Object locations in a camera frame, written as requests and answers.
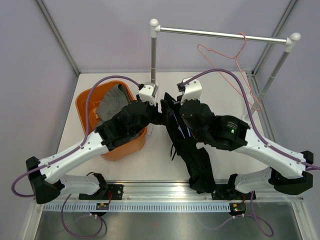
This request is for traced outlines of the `blue wire hanger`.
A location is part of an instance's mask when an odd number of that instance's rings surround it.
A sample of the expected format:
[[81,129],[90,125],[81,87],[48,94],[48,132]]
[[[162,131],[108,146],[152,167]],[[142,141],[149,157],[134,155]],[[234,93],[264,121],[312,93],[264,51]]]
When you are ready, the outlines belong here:
[[182,126],[180,125],[179,121],[178,121],[178,118],[177,118],[177,115],[179,113],[179,107],[180,107],[180,103],[176,100],[172,100],[172,103],[173,103],[173,106],[175,107],[175,110],[174,110],[174,113],[173,113],[173,116],[174,116],[174,119],[177,123],[177,128],[178,130],[180,131],[181,135],[183,136],[183,138],[185,139],[186,137],[191,137],[191,133],[190,133],[190,130],[188,127],[186,127],[186,132],[183,131],[183,128]]

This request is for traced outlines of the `grey shorts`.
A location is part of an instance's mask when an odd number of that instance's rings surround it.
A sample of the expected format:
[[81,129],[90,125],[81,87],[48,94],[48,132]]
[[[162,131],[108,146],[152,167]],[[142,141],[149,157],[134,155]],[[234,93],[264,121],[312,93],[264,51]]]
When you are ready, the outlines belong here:
[[122,84],[113,86],[100,101],[96,114],[99,117],[97,126],[103,122],[110,120],[121,109],[128,105],[130,101],[129,95]]

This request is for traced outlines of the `black shorts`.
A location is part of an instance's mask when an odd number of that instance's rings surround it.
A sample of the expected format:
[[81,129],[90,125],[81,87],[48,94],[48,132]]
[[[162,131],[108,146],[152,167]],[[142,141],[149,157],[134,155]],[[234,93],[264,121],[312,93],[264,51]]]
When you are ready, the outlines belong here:
[[[189,187],[192,190],[195,190],[198,194],[212,193],[216,190],[216,183],[210,156],[205,148],[198,149],[196,147],[197,142],[190,130],[191,137],[183,138],[174,118],[175,107],[172,100],[177,101],[167,92],[164,94],[163,99],[160,100],[164,125],[172,142],[171,148],[174,150],[174,152],[170,153],[170,156],[173,159],[177,155],[184,161],[189,174]],[[182,130],[186,132],[187,126],[182,120],[179,110],[177,118]]]

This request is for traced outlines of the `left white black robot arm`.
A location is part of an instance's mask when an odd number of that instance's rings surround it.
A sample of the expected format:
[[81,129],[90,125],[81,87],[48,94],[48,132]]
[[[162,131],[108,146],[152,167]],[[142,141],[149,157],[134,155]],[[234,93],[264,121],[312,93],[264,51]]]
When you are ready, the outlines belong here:
[[156,103],[134,100],[110,120],[104,121],[83,141],[56,155],[26,160],[28,179],[38,204],[46,204],[60,195],[87,195],[103,199],[108,184],[102,174],[69,175],[86,161],[110,152],[129,154],[135,136],[149,124],[159,124],[161,114]]

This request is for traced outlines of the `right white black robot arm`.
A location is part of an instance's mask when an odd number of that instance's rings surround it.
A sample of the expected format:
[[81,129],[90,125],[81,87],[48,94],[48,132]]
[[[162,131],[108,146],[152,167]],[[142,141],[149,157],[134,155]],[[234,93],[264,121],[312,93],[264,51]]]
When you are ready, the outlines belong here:
[[259,137],[259,132],[246,122],[231,115],[215,115],[199,100],[183,102],[179,115],[197,143],[240,153],[267,166],[248,174],[230,175],[228,183],[217,189],[222,197],[238,199],[269,189],[297,196],[313,187],[313,175],[307,172],[307,164],[313,161],[312,152],[294,152]]

